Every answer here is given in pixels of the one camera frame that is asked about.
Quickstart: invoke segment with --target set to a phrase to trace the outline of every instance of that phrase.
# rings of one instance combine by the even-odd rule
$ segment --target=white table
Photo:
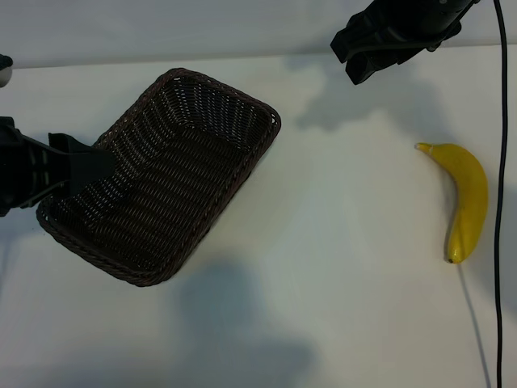
[[[43,141],[93,142],[180,66],[268,102],[283,128],[186,267],[156,287],[70,253],[34,209],[0,220],[0,386],[484,388],[484,368],[494,386],[499,58],[440,49],[357,87],[332,55],[16,70],[0,115]],[[452,182],[418,141],[461,144],[489,176],[490,214],[461,267],[443,261]],[[517,383],[515,147],[513,114],[505,386]]]

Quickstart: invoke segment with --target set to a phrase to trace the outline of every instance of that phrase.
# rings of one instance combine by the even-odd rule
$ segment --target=basket rim
[[[214,88],[224,94],[232,95],[233,97],[238,98],[245,103],[257,107],[266,113],[267,116],[270,116],[271,121],[269,122],[268,127],[264,130],[263,135],[260,137],[257,144],[243,158],[240,164],[235,167],[234,173],[229,176],[229,179],[225,185],[221,186],[219,192],[212,198],[210,203],[207,205],[204,214],[201,217],[198,217],[194,226],[187,232],[186,236],[182,238],[182,244],[180,248],[176,249],[175,251],[171,251],[170,254],[167,255],[167,259],[163,260],[156,268],[150,270],[138,269],[136,265],[132,265],[132,263],[124,259],[122,255],[115,252],[110,252],[108,249],[98,246],[94,241],[92,241],[91,238],[88,238],[89,236],[81,236],[76,231],[63,226],[51,214],[50,205],[53,198],[49,196],[41,201],[36,211],[36,216],[39,223],[45,230],[47,230],[59,243],[64,245],[73,253],[80,255],[84,260],[121,280],[129,281],[127,278],[128,275],[141,278],[143,276],[160,274],[167,267],[169,267],[167,268],[167,271],[165,271],[165,273],[161,276],[158,276],[156,281],[152,283],[160,283],[161,281],[164,281],[174,275],[174,273],[184,264],[185,260],[183,260],[183,262],[179,265],[171,265],[174,263],[174,260],[171,258],[181,257],[186,249],[192,249],[195,247],[196,242],[199,242],[202,239],[202,237],[206,234],[212,225],[214,219],[219,216],[220,212],[214,212],[214,210],[218,209],[217,206],[221,204],[221,200],[224,201],[225,196],[228,194],[230,197],[233,196],[233,194],[240,188],[241,184],[246,180],[247,177],[240,179],[241,182],[236,188],[233,187],[236,185],[239,178],[242,177],[243,173],[246,173],[246,170],[251,170],[248,168],[251,162],[253,162],[255,159],[257,159],[257,162],[258,159],[260,159],[263,152],[266,150],[263,147],[264,144],[268,140],[269,144],[271,144],[281,127],[281,119],[278,112],[266,103],[263,103],[244,92],[234,89],[233,87],[219,82],[214,78],[210,78],[209,76],[202,73],[184,68],[178,68],[171,69],[163,75],[159,76],[157,80],[144,91],[138,100],[105,133],[100,135],[99,139],[94,143],[94,147],[105,148],[113,141],[115,141],[118,136],[120,136],[120,133],[122,133],[123,130],[131,124],[137,114],[147,107],[151,99],[169,81],[175,78],[192,78],[197,82],[204,84],[205,86]],[[129,282],[135,285],[139,285],[138,280]]]

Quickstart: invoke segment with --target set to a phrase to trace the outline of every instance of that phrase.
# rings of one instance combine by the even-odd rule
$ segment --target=black cable
[[[501,2],[494,0],[495,13],[498,16],[499,32],[501,34],[501,61],[502,61],[502,144],[501,162],[499,164],[498,181],[498,210],[495,217],[494,236],[494,285],[495,285],[495,309],[498,320],[498,361],[497,361],[497,387],[502,388],[502,310],[501,310],[501,274],[499,271],[499,237],[501,234],[502,200],[504,194],[504,171],[506,167],[506,147],[508,143],[508,43],[506,41],[506,29],[502,17]]]

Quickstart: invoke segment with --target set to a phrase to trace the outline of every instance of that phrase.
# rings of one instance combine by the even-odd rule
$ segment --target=yellow banana
[[[456,183],[457,207],[448,241],[448,260],[459,264],[476,248],[488,210],[488,181],[477,159],[454,144],[418,143],[417,150],[429,155]]]

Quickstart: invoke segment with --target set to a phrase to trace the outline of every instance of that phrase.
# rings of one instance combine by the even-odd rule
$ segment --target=brown wicker basket
[[[59,243],[141,287],[170,279],[280,130],[275,110],[205,75],[163,74],[94,147],[116,173],[40,203]]]

